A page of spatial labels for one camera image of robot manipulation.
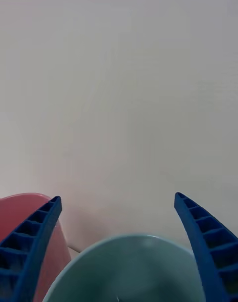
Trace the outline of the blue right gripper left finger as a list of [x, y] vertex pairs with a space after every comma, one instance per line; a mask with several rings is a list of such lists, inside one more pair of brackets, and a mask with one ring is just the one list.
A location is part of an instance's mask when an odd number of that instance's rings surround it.
[[31, 302], [52, 232], [62, 211], [54, 197], [0, 242], [0, 300]]

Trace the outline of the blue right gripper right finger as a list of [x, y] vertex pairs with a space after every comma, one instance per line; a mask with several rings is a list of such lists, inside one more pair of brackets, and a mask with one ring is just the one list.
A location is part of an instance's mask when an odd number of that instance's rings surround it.
[[174, 208], [189, 238], [208, 302], [238, 301], [238, 238], [184, 194]]

